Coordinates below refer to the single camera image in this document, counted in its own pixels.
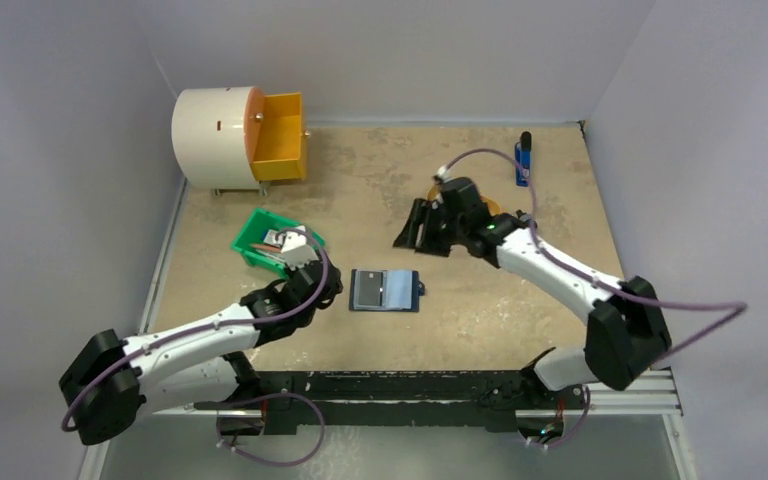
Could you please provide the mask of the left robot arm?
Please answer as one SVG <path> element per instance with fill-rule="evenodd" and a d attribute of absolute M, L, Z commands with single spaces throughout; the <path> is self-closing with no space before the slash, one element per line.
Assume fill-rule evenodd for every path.
<path fill-rule="evenodd" d="M 181 327 L 126 338 L 99 332 L 58 381 L 67 404 L 61 429 L 96 445 L 142 417 L 188 403 L 247 408 L 258 382 L 244 351 L 307 327 L 342 290 L 340 270 L 315 260 Z"/>

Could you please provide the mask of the blue leather card holder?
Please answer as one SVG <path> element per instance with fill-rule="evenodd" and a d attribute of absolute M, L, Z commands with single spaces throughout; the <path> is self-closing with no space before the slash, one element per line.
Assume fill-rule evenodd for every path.
<path fill-rule="evenodd" d="M 385 274 L 384 298 L 382 307 L 364 308 L 357 307 L 354 304 L 355 288 L 354 280 L 358 270 L 351 272 L 351 285 L 349 293 L 348 308 L 350 311 L 369 311 L 369 312 L 418 312 L 420 308 L 420 298 L 425 295 L 425 285 L 420 280 L 419 272 L 408 269 L 394 270 L 373 270 L 383 271 Z"/>

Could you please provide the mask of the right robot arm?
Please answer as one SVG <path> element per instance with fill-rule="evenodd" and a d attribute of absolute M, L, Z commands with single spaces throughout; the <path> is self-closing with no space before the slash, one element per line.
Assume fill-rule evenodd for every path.
<path fill-rule="evenodd" d="M 534 236 L 536 223 L 525 212 L 492 213 L 467 177 L 441 187 L 433 200 L 414 200 L 394 247 L 447 257 L 461 245 L 470 255 L 537 286 L 586 328 L 582 347 L 552 347 L 522 369 L 521 392 L 529 404 L 544 407 L 561 390 L 580 384 L 624 390 L 671 348 L 655 289 L 647 280 L 610 276 L 598 286 L 580 279 L 567 268 L 582 269 L 583 264 Z"/>

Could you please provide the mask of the black card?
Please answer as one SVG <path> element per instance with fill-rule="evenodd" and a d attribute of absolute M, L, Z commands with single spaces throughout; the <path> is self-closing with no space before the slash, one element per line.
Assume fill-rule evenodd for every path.
<path fill-rule="evenodd" d="M 383 306 L 385 274 L 383 271 L 358 270 L 354 288 L 357 307 L 377 308 Z"/>

